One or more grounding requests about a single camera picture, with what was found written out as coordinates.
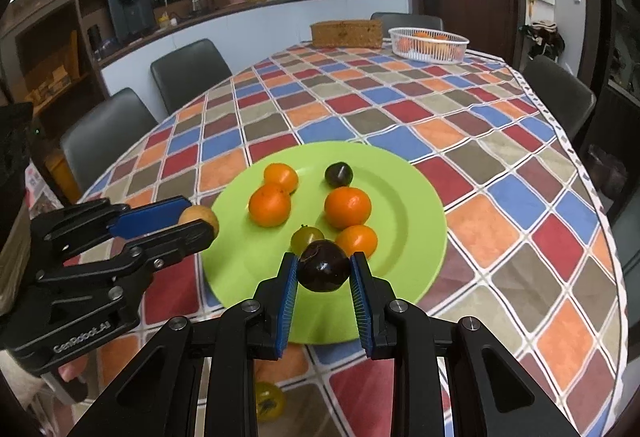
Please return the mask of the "white plastic fruit basket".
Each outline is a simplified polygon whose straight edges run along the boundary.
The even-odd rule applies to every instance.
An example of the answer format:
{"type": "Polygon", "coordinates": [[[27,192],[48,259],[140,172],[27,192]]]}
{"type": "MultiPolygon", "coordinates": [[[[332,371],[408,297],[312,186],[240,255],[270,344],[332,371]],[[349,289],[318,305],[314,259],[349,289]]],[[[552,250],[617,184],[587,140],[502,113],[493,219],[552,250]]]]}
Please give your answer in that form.
{"type": "Polygon", "coordinates": [[[391,28],[390,42],[395,55],[429,64],[460,64],[469,40],[464,36],[425,28],[391,28]]]}

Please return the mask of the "dark plum back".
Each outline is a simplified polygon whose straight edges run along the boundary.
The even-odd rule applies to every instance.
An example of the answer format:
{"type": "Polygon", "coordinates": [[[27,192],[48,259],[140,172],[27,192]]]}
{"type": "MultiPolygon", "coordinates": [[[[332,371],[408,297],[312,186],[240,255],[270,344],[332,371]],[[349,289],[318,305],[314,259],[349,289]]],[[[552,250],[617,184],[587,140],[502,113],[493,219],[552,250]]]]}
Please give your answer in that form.
{"type": "Polygon", "coordinates": [[[349,278],[350,259],[330,240],[310,243],[300,254],[297,280],[312,292],[333,292],[349,278]]]}

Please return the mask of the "dark plum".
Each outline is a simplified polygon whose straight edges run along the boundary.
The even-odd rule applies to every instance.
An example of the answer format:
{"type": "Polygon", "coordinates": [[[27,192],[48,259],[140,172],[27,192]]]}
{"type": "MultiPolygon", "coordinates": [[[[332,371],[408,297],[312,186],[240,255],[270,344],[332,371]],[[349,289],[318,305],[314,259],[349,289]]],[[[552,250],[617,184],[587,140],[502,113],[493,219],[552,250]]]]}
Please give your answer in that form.
{"type": "Polygon", "coordinates": [[[297,280],[312,292],[333,292],[349,278],[350,259],[330,240],[310,243],[300,254],[297,280]]]}
{"type": "Polygon", "coordinates": [[[353,178],[354,172],[345,162],[333,163],[324,172],[324,180],[332,189],[348,187],[353,178]]]}

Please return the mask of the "small orange mandarin back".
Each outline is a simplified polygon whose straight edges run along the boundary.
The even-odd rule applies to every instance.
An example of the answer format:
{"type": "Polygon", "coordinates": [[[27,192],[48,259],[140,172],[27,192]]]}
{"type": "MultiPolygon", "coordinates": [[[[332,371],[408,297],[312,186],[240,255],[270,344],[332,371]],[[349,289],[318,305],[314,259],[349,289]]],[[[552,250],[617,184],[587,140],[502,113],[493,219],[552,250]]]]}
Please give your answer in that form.
{"type": "Polygon", "coordinates": [[[360,252],[369,258],[378,248],[378,236],[369,226],[354,225],[341,231],[335,238],[335,244],[347,257],[360,252]]]}

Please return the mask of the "green tomato front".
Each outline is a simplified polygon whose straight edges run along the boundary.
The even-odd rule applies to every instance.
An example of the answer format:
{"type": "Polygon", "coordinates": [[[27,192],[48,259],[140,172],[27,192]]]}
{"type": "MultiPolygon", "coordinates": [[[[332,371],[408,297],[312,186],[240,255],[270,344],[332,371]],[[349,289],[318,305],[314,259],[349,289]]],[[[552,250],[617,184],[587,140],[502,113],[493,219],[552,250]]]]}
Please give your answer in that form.
{"type": "Polygon", "coordinates": [[[319,228],[303,225],[293,233],[290,241],[290,250],[299,256],[310,243],[323,239],[324,235],[319,228]]]}

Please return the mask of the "dark chair near left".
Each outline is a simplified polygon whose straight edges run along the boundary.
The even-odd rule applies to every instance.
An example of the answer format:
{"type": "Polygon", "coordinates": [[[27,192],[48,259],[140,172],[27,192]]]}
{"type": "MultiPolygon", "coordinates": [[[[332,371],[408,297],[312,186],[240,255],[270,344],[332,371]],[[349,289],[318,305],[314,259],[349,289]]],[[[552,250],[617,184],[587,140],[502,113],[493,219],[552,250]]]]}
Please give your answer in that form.
{"type": "Polygon", "coordinates": [[[61,138],[61,148],[81,192],[157,125],[131,88],[123,88],[85,114],[61,138]]]}

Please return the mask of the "black coffee machine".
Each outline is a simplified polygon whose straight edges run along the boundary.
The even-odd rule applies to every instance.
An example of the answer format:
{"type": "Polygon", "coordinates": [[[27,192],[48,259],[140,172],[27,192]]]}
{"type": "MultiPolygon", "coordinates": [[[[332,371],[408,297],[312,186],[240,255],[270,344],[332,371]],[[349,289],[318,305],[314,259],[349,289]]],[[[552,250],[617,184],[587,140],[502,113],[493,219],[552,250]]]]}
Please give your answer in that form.
{"type": "Polygon", "coordinates": [[[112,26],[122,45],[127,45],[156,29],[152,0],[107,0],[112,26]]]}

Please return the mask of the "dark chair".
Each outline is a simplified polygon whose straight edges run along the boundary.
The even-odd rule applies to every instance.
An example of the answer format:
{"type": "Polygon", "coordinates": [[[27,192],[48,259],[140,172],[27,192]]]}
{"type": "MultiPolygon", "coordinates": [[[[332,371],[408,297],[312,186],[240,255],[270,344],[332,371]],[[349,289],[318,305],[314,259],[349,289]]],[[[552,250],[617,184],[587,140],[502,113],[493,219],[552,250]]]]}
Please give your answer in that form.
{"type": "Polygon", "coordinates": [[[546,56],[529,60],[522,74],[568,138],[574,140],[596,106],[596,95],[576,76],[546,56]]]}
{"type": "Polygon", "coordinates": [[[81,192],[157,125],[131,88],[123,88],[85,114],[61,138],[61,148],[81,192]]]}
{"type": "Polygon", "coordinates": [[[227,62],[208,38],[158,58],[151,64],[151,73],[169,114],[231,76],[227,62]]]}

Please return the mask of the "small orange mandarin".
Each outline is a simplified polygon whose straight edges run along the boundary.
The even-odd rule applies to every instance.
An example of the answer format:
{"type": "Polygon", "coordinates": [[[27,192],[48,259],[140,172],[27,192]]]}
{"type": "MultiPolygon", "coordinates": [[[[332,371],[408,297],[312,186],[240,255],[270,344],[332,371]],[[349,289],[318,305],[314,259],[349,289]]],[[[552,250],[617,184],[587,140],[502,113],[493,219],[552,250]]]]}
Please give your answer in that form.
{"type": "Polygon", "coordinates": [[[288,164],[270,163],[262,176],[265,184],[277,185],[287,194],[292,194],[298,187],[298,175],[288,164]]]}
{"type": "Polygon", "coordinates": [[[378,248],[378,236],[369,226],[354,225],[341,231],[335,238],[335,244],[347,257],[360,252],[369,258],[378,248]]]}

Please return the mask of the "bags on far chair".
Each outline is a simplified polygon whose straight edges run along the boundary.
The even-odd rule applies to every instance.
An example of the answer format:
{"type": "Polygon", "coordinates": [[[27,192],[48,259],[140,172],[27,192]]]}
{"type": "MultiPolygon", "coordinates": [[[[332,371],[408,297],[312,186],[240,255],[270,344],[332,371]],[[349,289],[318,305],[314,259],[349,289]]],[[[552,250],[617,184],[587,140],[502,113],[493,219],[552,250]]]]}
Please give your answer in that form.
{"type": "Polygon", "coordinates": [[[558,25],[549,20],[533,21],[518,28],[529,40],[530,46],[527,56],[530,60],[538,56],[545,56],[558,61],[564,53],[565,42],[559,32],[558,25]]]}

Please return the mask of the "glass kettle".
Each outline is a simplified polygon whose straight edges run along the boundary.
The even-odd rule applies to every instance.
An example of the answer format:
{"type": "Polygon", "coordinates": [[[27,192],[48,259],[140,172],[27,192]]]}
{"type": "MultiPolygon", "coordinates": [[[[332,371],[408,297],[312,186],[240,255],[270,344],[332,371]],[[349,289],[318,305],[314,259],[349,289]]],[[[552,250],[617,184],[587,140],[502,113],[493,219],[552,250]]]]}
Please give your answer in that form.
{"type": "Polygon", "coordinates": [[[212,9],[212,0],[191,0],[191,16],[198,17],[207,15],[212,11],[212,9]]]}

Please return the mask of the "dark chair right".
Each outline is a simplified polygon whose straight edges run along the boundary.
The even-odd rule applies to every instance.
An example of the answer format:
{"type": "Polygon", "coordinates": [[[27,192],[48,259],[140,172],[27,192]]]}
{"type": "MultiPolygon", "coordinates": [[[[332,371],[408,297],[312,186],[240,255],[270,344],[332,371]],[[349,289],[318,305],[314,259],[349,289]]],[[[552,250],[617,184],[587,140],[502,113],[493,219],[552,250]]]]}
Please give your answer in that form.
{"type": "Polygon", "coordinates": [[[576,76],[546,56],[529,60],[522,74],[568,138],[574,140],[596,106],[596,95],[576,76]]]}

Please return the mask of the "large orange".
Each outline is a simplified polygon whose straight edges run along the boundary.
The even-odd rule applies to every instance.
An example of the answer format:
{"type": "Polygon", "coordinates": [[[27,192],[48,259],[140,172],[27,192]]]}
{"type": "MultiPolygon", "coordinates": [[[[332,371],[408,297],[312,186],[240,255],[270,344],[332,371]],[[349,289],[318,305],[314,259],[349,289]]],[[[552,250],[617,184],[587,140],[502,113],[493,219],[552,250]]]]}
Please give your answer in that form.
{"type": "Polygon", "coordinates": [[[248,200],[248,215],[256,225],[272,228],[282,225],[291,213],[291,197],[277,184],[265,184],[248,200]]]}
{"type": "Polygon", "coordinates": [[[363,225],[370,217],[372,204],[361,189],[340,187],[332,190],[324,201],[324,217],[330,226],[343,230],[350,226],[363,225]]]}

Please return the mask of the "small orange mandarin front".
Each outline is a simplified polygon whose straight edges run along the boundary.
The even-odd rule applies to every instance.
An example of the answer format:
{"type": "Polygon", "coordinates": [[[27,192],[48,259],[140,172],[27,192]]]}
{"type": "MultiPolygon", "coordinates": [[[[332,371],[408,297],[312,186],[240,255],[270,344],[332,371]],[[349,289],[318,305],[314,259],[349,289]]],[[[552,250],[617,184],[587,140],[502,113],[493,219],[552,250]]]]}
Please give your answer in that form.
{"type": "Polygon", "coordinates": [[[298,175],[288,164],[270,163],[262,176],[265,184],[277,185],[287,194],[292,194],[298,187],[298,175]]]}

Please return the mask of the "green plate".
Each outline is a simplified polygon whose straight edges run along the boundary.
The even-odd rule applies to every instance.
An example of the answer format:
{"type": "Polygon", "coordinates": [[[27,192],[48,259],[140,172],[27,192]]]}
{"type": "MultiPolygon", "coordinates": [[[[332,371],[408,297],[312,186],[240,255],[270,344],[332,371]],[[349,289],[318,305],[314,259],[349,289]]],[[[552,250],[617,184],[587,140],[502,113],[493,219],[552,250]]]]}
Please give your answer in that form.
{"type": "Polygon", "coordinates": [[[214,203],[216,239],[202,254],[206,279],[226,307],[254,295],[295,256],[297,287],[288,339],[357,339],[350,261],[395,295],[420,301],[442,267],[447,223],[436,190],[411,164],[357,142],[314,142],[274,153],[242,171],[214,203]]]}

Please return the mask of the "dark chair far end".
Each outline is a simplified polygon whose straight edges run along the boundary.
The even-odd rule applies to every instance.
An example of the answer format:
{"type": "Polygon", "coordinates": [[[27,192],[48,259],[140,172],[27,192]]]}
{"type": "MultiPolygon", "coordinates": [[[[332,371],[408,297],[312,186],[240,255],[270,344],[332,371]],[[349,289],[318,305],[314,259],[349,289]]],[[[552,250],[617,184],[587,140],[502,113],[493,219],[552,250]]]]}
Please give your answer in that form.
{"type": "Polygon", "coordinates": [[[383,34],[388,35],[390,29],[422,28],[444,30],[444,23],[439,17],[429,15],[402,14],[401,12],[374,12],[371,20],[382,22],[383,34]]]}

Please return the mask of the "green tomato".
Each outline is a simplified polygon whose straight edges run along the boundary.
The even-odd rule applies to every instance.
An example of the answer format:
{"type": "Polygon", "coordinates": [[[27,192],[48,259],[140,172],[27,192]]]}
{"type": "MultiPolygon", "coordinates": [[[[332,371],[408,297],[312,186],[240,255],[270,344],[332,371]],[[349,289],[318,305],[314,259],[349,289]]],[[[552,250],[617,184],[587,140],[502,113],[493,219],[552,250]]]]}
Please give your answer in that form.
{"type": "Polygon", "coordinates": [[[310,243],[323,239],[324,235],[319,228],[303,225],[293,233],[290,241],[290,250],[299,256],[310,243]]]}
{"type": "Polygon", "coordinates": [[[285,408],[285,394],[276,384],[255,383],[256,417],[259,423],[277,420],[285,408]]]}

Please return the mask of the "brown round fruit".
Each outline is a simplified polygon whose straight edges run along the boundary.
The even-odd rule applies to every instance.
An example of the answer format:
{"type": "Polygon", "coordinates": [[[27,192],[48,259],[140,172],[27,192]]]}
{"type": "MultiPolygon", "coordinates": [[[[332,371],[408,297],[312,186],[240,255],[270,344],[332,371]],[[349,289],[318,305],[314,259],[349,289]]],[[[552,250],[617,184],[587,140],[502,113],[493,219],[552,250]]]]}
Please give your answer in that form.
{"type": "Polygon", "coordinates": [[[215,213],[204,205],[191,205],[186,208],[178,219],[179,225],[185,225],[186,223],[192,223],[195,220],[203,220],[212,226],[214,229],[214,235],[219,233],[219,220],[215,213]]]}

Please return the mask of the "green tomato back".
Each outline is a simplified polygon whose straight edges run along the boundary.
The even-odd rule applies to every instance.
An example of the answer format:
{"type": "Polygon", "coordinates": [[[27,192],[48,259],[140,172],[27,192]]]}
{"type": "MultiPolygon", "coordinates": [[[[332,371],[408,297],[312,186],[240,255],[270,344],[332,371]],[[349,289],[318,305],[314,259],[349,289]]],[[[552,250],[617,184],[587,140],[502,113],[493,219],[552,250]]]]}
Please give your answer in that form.
{"type": "Polygon", "coordinates": [[[259,423],[277,420],[285,408],[285,394],[276,384],[255,383],[256,417],[259,423]]]}

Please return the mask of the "woven wicker box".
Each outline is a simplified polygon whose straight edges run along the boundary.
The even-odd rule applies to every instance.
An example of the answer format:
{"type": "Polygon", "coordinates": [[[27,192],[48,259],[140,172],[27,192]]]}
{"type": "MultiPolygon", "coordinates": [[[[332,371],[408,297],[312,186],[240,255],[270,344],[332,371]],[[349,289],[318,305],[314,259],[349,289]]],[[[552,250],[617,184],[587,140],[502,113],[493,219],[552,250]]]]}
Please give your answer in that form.
{"type": "Polygon", "coordinates": [[[380,48],[383,44],[381,20],[330,20],[310,26],[314,47],[380,48]]]}

